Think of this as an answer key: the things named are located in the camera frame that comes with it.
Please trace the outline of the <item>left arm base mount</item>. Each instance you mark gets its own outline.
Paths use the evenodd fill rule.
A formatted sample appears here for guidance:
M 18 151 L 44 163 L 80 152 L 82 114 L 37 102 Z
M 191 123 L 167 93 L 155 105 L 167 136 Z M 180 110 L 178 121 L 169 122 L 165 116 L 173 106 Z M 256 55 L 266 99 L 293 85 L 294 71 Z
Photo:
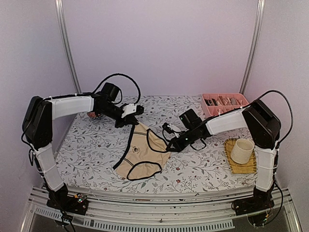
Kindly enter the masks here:
M 89 201 L 86 195 L 77 193 L 74 196 L 69 196 L 66 189 L 60 189 L 49 192 L 49 199 L 46 205 L 61 212 L 85 216 Z

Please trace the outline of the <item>beige underwear black trim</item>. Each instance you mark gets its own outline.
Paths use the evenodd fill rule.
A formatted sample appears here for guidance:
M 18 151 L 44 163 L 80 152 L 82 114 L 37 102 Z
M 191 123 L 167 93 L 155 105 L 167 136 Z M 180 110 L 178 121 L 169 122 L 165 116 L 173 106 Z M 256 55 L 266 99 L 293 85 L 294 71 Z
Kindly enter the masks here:
M 165 140 L 139 123 L 132 126 L 125 152 L 113 169 L 129 181 L 143 180 L 162 172 L 170 156 Z

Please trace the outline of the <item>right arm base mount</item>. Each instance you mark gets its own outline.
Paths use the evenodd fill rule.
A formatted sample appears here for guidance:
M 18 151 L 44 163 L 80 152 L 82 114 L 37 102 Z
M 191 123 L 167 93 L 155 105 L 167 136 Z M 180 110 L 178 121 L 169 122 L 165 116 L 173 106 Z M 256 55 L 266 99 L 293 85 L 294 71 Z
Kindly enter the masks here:
M 231 208 L 235 211 L 236 215 L 239 216 L 270 209 L 274 207 L 274 205 L 270 192 L 254 189 L 253 196 L 234 200 L 231 204 Z

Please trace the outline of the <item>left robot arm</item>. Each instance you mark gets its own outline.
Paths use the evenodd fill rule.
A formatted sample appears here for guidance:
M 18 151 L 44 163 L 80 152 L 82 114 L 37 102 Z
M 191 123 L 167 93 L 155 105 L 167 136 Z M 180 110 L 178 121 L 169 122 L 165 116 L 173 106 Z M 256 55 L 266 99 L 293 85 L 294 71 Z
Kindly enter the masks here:
M 115 120 L 115 127 L 137 125 L 136 115 L 144 112 L 138 103 L 117 106 L 115 98 L 119 88 L 105 83 L 97 93 L 86 92 L 49 98 L 34 96 L 30 100 L 24 117 L 22 131 L 38 163 L 40 173 L 51 191 L 57 192 L 65 184 L 57 170 L 52 149 L 53 121 L 57 118 L 79 113 L 94 113 L 95 116 L 107 116 Z

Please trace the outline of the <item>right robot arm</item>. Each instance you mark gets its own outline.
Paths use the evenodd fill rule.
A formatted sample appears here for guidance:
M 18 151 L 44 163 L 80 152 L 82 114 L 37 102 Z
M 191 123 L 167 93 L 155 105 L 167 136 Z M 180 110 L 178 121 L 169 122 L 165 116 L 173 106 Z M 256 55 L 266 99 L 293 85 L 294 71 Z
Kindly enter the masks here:
M 225 131 L 248 128 L 258 152 L 255 188 L 263 192 L 270 190 L 276 168 L 281 123 L 261 100 L 205 120 L 198 117 L 193 109 L 189 109 L 180 115 L 180 120 L 187 130 L 170 140 L 167 151 L 181 152 L 197 140 Z

